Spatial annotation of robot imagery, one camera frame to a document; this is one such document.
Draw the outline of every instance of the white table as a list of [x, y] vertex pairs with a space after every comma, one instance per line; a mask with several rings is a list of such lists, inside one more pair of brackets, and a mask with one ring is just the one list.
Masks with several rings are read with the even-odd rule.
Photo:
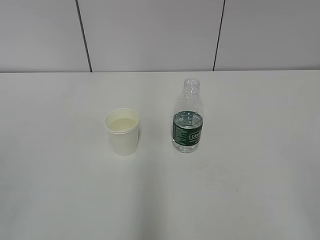
[[[172, 147], [200, 79], [204, 125]], [[1, 240], [320, 239], [320, 71], [1, 73]], [[141, 117], [116, 156], [104, 117]]]

